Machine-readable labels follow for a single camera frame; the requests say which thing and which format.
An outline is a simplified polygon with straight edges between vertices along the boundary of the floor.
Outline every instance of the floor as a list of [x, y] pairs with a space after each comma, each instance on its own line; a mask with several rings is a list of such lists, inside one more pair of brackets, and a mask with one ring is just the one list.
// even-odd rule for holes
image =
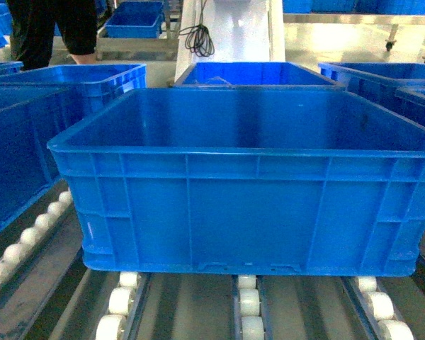
[[[286, 60], [318, 70], [318, 62], [423, 62], [425, 25], [401, 25], [391, 52], [385, 49], [390, 25], [285, 24]], [[0, 50], [0, 61], [10, 60], [9, 48]], [[165, 87], [174, 77], [176, 61], [158, 54], [109, 54], [104, 61], [144, 62], [148, 86]], [[54, 51], [51, 64], [74, 64], [67, 52]]]

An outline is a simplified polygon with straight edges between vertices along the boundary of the crate rim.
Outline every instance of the crate rim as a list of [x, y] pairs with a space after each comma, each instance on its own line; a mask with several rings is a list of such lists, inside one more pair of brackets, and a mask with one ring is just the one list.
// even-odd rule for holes
[[[66, 82], [66, 83], [48, 83], [48, 84], [44, 84], [44, 86], [78, 86], [78, 85], [96, 85], [96, 84], [102, 84], [104, 82], [107, 81], [111, 81], [114, 80], [118, 77], [121, 77], [131, 71], [135, 71], [137, 69], [141, 69], [144, 68], [146, 71], [147, 65], [146, 64], [95, 64], [95, 65], [55, 65], [55, 66], [49, 66], [49, 67], [45, 67], [44, 69], [33, 69], [31, 71], [26, 71], [26, 74], [30, 74], [31, 72], [41, 72], [42, 70], [46, 70], [46, 69], [54, 69], [54, 68], [67, 68], [67, 69], [73, 69], [75, 67], [96, 67], [96, 66], [134, 66], [132, 68], [129, 68], [128, 70], [121, 72], [119, 74], [115, 74], [113, 76], [110, 76], [106, 79], [103, 80], [99, 80], [99, 81], [78, 81], [78, 82]], [[1, 78], [4, 77], [12, 77], [12, 74], [5, 74], [5, 75], [1, 75]], [[25, 86], [25, 85], [30, 85], [30, 86], [37, 86], [41, 84], [41, 81], [9, 81], [9, 82], [1, 82], [0, 81], [0, 85], [5, 85], [5, 86]]]
[[403, 99], [415, 97], [422, 101], [422, 105], [425, 105], [425, 94], [421, 93], [421, 91], [425, 91], [425, 87], [402, 87], [395, 91], [395, 96]]
[[[379, 74], [374, 74], [374, 73], [370, 73], [370, 72], [365, 72], [365, 71], [361, 71], [358, 69], [352, 69], [349, 67], [345, 67], [342, 66], [342, 64], [379, 64], [379, 63], [374, 63], [374, 62], [320, 62], [318, 63], [319, 68], [329, 68], [329, 69], [333, 69], [333, 70], [340, 70], [340, 71], [344, 71], [346, 73], [349, 74], [354, 74], [354, 75], [358, 75], [361, 78], [365, 79], [365, 80], [369, 80], [372, 81], [374, 79], [379, 79], [383, 82], [385, 82], [386, 84], [393, 84], [394, 82], [397, 83], [405, 83], [406, 86], [409, 86], [410, 84], [415, 84], [418, 81], [422, 81], [422, 83], [425, 83], [425, 79], [423, 78], [413, 78], [413, 79], [403, 79], [403, 78], [389, 78], [388, 76], [381, 76]], [[413, 64], [418, 64], [418, 65], [424, 65], [421, 64], [419, 62], [387, 62], [387, 63], [381, 63], [381, 64], [392, 64], [392, 65], [413, 65]]]
[[[185, 91], [197, 91], [193, 88], [186, 88]], [[238, 90], [229, 90], [229, 89], [208, 89], [209, 91], [242, 91]], [[260, 91], [258, 88], [249, 87], [250, 91]], [[277, 90], [275, 88], [266, 89], [267, 91]], [[298, 86], [296, 89], [291, 91], [302, 91], [302, 90], [311, 90], [309, 86]], [[341, 91], [340, 89], [335, 89], [332, 86], [332, 90], [329, 88], [322, 87], [324, 92], [336, 92], [338, 94], [343, 94], [345, 96], [354, 97], [356, 100], [371, 106], [377, 106], [385, 112], [385, 114], [394, 115], [399, 119], [402, 119], [406, 123], [416, 126], [417, 128], [425, 132], [425, 127], [420, 125], [413, 120], [410, 120], [403, 115], [400, 115], [396, 112], [388, 110], [383, 106], [375, 104], [367, 99], [364, 99], [354, 93], [349, 93]], [[135, 89], [129, 91], [122, 95], [120, 99], [125, 101], [126, 98], [131, 97], [135, 91], [173, 91], [171, 89]], [[142, 146], [79, 146], [67, 144], [67, 140], [75, 136], [80, 131], [87, 128], [92, 122], [102, 119], [103, 116], [107, 115], [109, 111], [113, 110], [116, 106], [120, 105], [120, 101], [114, 101], [109, 104], [106, 108], [103, 108], [97, 114], [88, 116], [69, 127], [65, 131], [62, 131], [56, 137], [52, 138], [48, 144], [47, 148], [53, 152], [61, 153], [92, 153], [92, 154], [227, 154], [227, 155], [248, 155], [248, 156], [275, 156], [275, 157], [353, 157], [353, 158], [371, 158], [371, 157], [399, 157], [399, 158], [424, 158], [425, 151], [397, 151], [397, 150], [349, 150], [349, 149], [257, 149], [257, 148], [237, 148], [237, 147], [142, 147]]]
[[345, 88], [343, 84], [340, 84], [337, 81], [334, 81], [326, 76], [323, 76], [320, 73], [314, 72], [311, 69], [308, 69], [307, 67], [298, 65], [294, 62], [196, 62], [194, 64], [191, 64], [184, 72], [183, 74], [176, 80], [175, 87], [239, 87], [242, 88], [243, 86], [277, 86], [277, 87], [299, 87], [299, 86], [329, 86], [329, 85], [229, 85], [229, 84], [183, 84], [183, 82], [187, 79], [189, 74], [197, 67], [198, 64], [290, 64], [294, 67], [300, 68], [302, 71], [306, 71], [310, 73], [311, 75], [314, 75], [316, 77], [319, 77], [320, 79], [330, 83], [330, 85]]

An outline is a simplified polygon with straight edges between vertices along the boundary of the electrical wire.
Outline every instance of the electrical wire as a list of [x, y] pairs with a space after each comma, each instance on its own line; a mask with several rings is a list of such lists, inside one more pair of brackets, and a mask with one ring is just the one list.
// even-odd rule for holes
[[215, 53], [214, 43], [208, 27], [203, 25], [205, 6], [208, 0], [200, 0], [200, 18], [198, 25], [180, 30], [179, 35], [186, 35], [184, 46], [198, 57], [210, 57]]

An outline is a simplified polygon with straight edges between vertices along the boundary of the person's leg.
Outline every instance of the person's leg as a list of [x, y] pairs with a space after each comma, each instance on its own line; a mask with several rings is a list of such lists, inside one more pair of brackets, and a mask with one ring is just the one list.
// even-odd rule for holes
[[57, 0], [55, 20], [72, 59], [96, 62], [97, 18], [95, 0]]
[[7, 0], [13, 19], [11, 57], [23, 63], [22, 70], [49, 65], [55, 18], [47, 0]]

